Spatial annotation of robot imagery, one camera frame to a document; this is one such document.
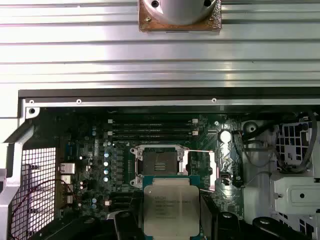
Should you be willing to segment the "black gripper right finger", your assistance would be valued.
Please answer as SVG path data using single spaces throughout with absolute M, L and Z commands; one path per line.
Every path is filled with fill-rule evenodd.
M 310 237 L 267 217 L 248 224 L 228 211 L 220 211 L 208 194 L 201 194 L 200 225 L 208 240 L 309 240 Z

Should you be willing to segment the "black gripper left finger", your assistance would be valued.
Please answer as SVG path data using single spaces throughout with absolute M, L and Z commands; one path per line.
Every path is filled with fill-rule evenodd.
M 53 220 L 33 235 L 35 240 L 143 240 L 143 194 L 113 193 L 106 217 L 71 213 Z

